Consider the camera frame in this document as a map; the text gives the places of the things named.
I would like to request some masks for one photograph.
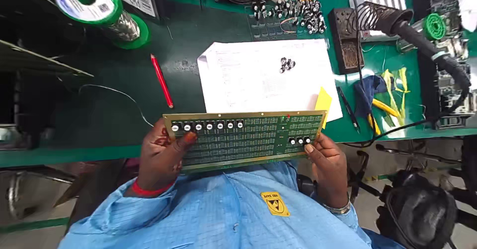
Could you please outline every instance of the black pen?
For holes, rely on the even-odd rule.
[[[355,127],[356,131],[358,134],[361,134],[360,130],[361,128],[359,127],[358,121],[356,120],[355,113],[351,110],[351,106],[348,103],[348,100],[346,100],[346,97],[344,97],[343,91],[341,90],[341,87],[336,87],[338,90],[338,94],[341,95],[341,98],[343,99],[344,102],[344,107],[346,108],[346,112],[348,112],[351,121],[353,122],[353,126]]]

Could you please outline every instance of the left hand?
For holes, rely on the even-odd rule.
[[[197,135],[188,132],[171,143],[164,119],[159,119],[143,140],[137,185],[153,191],[174,182],[182,169],[182,157],[196,140]]]

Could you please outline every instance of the right hand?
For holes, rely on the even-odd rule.
[[[315,142],[305,146],[312,171],[318,182],[318,195],[332,208],[348,204],[348,167],[346,155],[333,140],[320,134]]]

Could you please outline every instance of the yellow patch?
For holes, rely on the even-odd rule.
[[[290,212],[278,192],[262,192],[260,195],[272,215],[290,216]]]

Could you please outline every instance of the hand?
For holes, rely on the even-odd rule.
[[[346,155],[333,140],[320,134],[315,142],[305,146],[312,171],[318,182],[318,195],[332,208],[348,204],[348,173]]]
[[[182,169],[182,156],[196,140],[197,135],[188,132],[171,143],[164,120],[159,119],[143,140],[137,185],[157,190],[174,182]]]

